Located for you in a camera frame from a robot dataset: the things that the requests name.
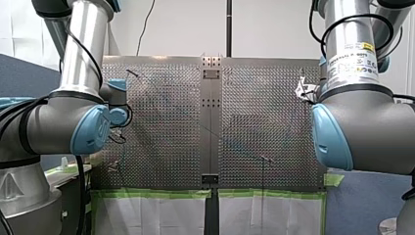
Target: robotic arm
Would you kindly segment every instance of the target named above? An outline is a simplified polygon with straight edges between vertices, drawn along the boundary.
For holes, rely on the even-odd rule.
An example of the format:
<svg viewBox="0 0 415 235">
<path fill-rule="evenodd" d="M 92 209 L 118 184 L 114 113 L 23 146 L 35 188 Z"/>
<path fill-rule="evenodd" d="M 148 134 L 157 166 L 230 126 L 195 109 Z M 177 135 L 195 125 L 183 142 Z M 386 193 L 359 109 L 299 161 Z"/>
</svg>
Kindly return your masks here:
<svg viewBox="0 0 415 235">
<path fill-rule="evenodd" d="M 327 167 L 414 175 L 415 105 L 394 102 L 393 93 L 379 82 L 378 65 L 388 66 L 389 42 L 415 1 L 378 2 L 380 17 L 373 21 L 369 0 L 317 3 L 328 30 L 327 82 L 312 108 L 315 152 Z M 405 195 L 397 235 L 414 234 L 412 191 Z"/>
<path fill-rule="evenodd" d="M 125 80 L 104 83 L 100 70 L 107 23 L 118 8 L 104 0 L 32 3 L 45 19 L 64 69 L 59 88 L 48 96 L 2 99 L 0 209 L 16 235 L 58 235 L 61 194 L 50 190 L 39 156 L 96 153 L 110 126 L 128 120 Z"/>
</svg>

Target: perforated metal panel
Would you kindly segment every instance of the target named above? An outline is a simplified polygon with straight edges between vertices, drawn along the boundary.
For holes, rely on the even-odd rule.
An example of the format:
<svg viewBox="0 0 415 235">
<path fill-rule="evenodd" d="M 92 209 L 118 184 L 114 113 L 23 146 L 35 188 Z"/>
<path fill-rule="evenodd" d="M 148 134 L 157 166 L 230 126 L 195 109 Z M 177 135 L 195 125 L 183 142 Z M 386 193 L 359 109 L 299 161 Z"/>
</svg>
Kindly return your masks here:
<svg viewBox="0 0 415 235">
<path fill-rule="evenodd" d="M 301 68 L 318 80 L 316 61 L 223 60 L 220 187 L 321 190 L 310 106 L 294 92 Z"/>
<path fill-rule="evenodd" d="M 127 78 L 134 119 L 124 146 L 99 155 L 94 187 L 200 188 L 199 58 L 106 58 L 103 74 Z M 126 70 L 134 71 L 128 75 Z"/>
<path fill-rule="evenodd" d="M 295 94 L 301 68 L 317 81 L 314 60 L 222 59 L 208 82 L 201 58 L 106 58 L 105 79 L 128 79 L 134 119 L 125 145 L 98 154 L 93 186 L 200 189 L 202 173 L 219 173 L 221 188 L 321 190 L 310 106 Z"/>
</svg>

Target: wire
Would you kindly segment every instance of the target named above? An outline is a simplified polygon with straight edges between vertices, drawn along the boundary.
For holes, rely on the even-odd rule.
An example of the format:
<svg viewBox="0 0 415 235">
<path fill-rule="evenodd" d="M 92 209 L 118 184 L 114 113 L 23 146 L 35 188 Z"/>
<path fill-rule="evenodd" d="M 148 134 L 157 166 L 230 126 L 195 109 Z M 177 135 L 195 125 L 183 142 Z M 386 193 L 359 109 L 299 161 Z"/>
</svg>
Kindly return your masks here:
<svg viewBox="0 0 415 235">
<path fill-rule="evenodd" d="M 6 230 L 7 235 L 14 235 L 15 233 L 13 232 L 12 226 L 10 226 L 9 221 L 7 221 L 6 216 L 4 216 L 1 210 L 0 210 L 0 220 L 1 220 L 1 223 L 3 224 L 4 230 Z"/>
<path fill-rule="evenodd" d="M 33 101 L 34 101 L 34 99 L 33 99 L 33 100 L 23 101 L 23 102 L 17 103 L 16 105 L 14 105 L 14 106 L 10 106 L 10 107 L 8 107 L 7 109 L 3 110 L 3 111 L 0 113 L 0 122 L 1 122 L 4 118 L 6 118 L 6 117 L 8 117 L 9 115 L 13 114 L 14 112 L 16 112 L 16 111 L 18 111 L 18 110 L 20 110 L 20 109 L 22 109 L 22 108 L 24 108 L 24 107 L 26 107 L 26 106 L 30 105 Z"/>
<path fill-rule="evenodd" d="M 415 102 L 415 96 L 393 94 L 393 97 L 396 98 L 396 99 L 405 99 L 405 100 L 411 100 L 411 101 Z"/>
<path fill-rule="evenodd" d="M 121 138 L 122 139 L 122 141 L 117 141 L 117 140 L 115 140 L 114 138 L 113 138 L 113 136 L 108 136 L 113 142 L 115 142 L 116 144 L 118 144 L 118 145 L 123 145 L 123 144 L 125 144 L 126 142 L 127 142 L 127 140 L 125 139 L 125 137 L 124 136 L 122 136 L 122 135 L 119 135 L 119 138 Z"/>
<path fill-rule="evenodd" d="M 391 24 L 390 21 L 388 21 L 388 19 L 386 19 L 385 17 L 382 17 L 380 15 L 376 15 L 376 14 L 361 14 L 361 15 L 354 15 L 354 16 L 348 16 L 345 18 L 342 18 L 336 22 L 334 22 L 332 25 L 330 25 L 326 31 L 323 34 L 323 37 L 321 38 L 321 41 L 324 42 L 327 35 L 335 28 L 337 27 L 339 24 L 343 24 L 346 21 L 353 19 L 353 18 L 374 18 L 374 19 L 378 19 L 382 22 L 384 22 L 388 29 L 390 30 L 390 34 L 389 37 L 387 39 L 387 41 L 380 47 L 376 48 L 376 50 L 381 50 L 383 48 L 385 48 L 386 46 L 388 46 L 392 41 L 393 41 L 393 25 Z M 324 49 L 324 44 L 320 43 L 320 49 L 321 49 L 321 54 L 323 54 L 324 58 L 326 58 L 326 50 Z"/>
<path fill-rule="evenodd" d="M 62 60 L 59 59 L 59 73 L 62 74 Z"/>
<path fill-rule="evenodd" d="M 137 53 L 135 54 L 135 56 L 138 56 L 138 53 L 140 52 L 141 40 L 143 39 L 144 33 L 146 32 L 147 21 L 149 20 L 149 17 L 152 14 L 153 9 L 155 8 L 155 4 L 156 4 L 156 0 L 153 0 L 152 7 L 150 8 L 150 11 L 147 14 L 146 19 L 144 20 L 144 27 L 143 27 L 143 31 L 141 32 L 140 39 L 138 39 Z"/>
<path fill-rule="evenodd" d="M 76 229 L 76 235 L 82 235 L 83 225 L 85 222 L 85 202 L 86 202 L 86 190 L 85 190 L 85 172 L 83 171 L 83 161 L 82 157 L 77 155 L 76 164 L 78 167 L 79 173 L 79 189 L 80 189 L 80 211 L 79 211 L 79 221 Z"/>
<path fill-rule="evenodd" d="M 308 19 L 308 28 L 309 28 L 309 30 L 310 30 L 310 33 L 311 33 L 312 37 L 313 37 L 313 38 L 314 38 L 317 42 L 325 44 L 325 42 L 324 42 L 324 41 L 322 41 L 320 38 L 318 38 L 318 36 L 315 34 L 315 32 L 314 32 L 314 28 L 313 28 L 313 26 L 312 26 L 312 17 L 313 17 L 313 14 L 314 14 L 314 7 L 315 7 L 316 2 L 317 2 L 316 0 L 312 0 L 312 1 L 311 1 L 310 15 L 309 15 L 309 19 Z"/>
<path fill-rule="evenodd" d="M 382 58 L 378 59 L 378 61 L 382 61 L 383 59 L 385 59 L 386 57 L 390 56 L 391 53 L 394 52 L 394 50 L 396 50 L 396 48 L 399 46 L 400 42 L 402 41 L 402 37 L 403 37 L 403 27 L 400 28 L 400 35 L 399 35 L 399 39 L 396 42 L 396 45 L 394 45 L 394 47 L 388 52 L 388 54 L 386 54 L 385 56 L 383 56 Z"/>
<path fill-rule="evenodd" d="M 73 33 L 70 31 L 69 29 L 69 23 L 67 23 L 67 26 L 65 27 L 65 31 L 67 32 L 67 34 L 73 39 L 73 41 L 76 42 L 76 44 L 78 44 L 78 46 L 80 46 L 85 52 L 86 54 L 88 54 L 89 58 L 91 59 L 92 63 L 94 63 L 95 68 L 97 69 L 97 73 L 98 73 L 98 80 L 100 82 L 100 88 L 103 85 L 104 82 L 104 77 L 103 74 L 101 72 L 101 68 L 98 65 L 97 61 L 95 60 L 94 56 L 91 54 L 91 52 L 82 44 L 81 41 L 79 41 L 79 39 L 76 38 L 75 35 L 73 35 Z"/>
<path fill-rule="evenodd" d="M 35 101 L 31 101 L 31 103 L 27 106 L 24 107 L 23 109 L 20 109 L 16 112 L 14 112 L 9 119 L 7 119 L 5 121 L 5 123 L 2 125 L 1 129 L 0 129 L 0 140 L 3 137 L 4 132 L 6 131 L 7 127 L 10 125 L 10 123 L 13 122 L 14 119 L 16 119 L 19 115 L 21 115 L 24 112 L 30 112 L 31 110 L 33 110 L 36 106 L 38 106 L 39 104 L 41 104 L 42 102 L 45 101 L 45 99 L 48 98 L 48 96 L 43 96 L 40 97 L 39 99 L 35 100 Z"/>
</svg>

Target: white wall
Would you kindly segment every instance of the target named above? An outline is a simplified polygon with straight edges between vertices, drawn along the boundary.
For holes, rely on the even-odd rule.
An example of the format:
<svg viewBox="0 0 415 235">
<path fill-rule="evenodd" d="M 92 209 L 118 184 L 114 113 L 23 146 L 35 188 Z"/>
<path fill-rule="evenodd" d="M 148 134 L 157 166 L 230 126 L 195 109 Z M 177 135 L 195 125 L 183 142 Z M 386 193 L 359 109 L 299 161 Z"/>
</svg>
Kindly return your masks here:
<svg viewBox="0 0 415 235">
<path fill-rule="evenodd" d="M 152 0 L 120 1 L 122 12 L 111 22 L 108 49 L 111 55 L 131 56 Z M 318 59 L 319 45 L 308 31 L 309 5 L 310 0 L 234 0 L 233 56 Z M 30 0 L 0 0 L 0 6 L 0 53 L 56 69 L 58 54 Z M 315 31 L 321 35 L 324 22 L 314 16 Z M 414 31 L 412 13 L 391 67 L 381 75 L 396 93 L 415 92 Z M 225 32 L 225 0 L 156 0 L 140 55 L 225 55 Z"/>
<path fill-rule="evenodd" d="M 0 53 L 57 69 L 59 56 L 31 0 L 0 0 Z"/>
</svg>

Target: warning label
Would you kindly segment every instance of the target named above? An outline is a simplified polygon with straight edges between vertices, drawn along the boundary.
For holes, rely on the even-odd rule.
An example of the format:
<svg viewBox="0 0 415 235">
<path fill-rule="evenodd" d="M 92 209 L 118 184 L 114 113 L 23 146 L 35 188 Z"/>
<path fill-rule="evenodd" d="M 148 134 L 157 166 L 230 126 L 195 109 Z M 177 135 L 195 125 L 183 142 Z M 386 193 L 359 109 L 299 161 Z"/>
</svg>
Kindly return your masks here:
<svg viewBox="0 0 415 235">
<path fill-rule="evenodd" d="M 364 76 L 378 78 L 378 63 L 374 53 L 367 49 L 346 50 L 344 54 L 333 57 L 328 64 L 330 78 Z"/>
<path fill-rule="evenodd" d="M 354 44 L 346 44 L 347 50 L 367 50 L 375 53 L 375 46 L 367 42 L 356 42 Z"/>
</svg>

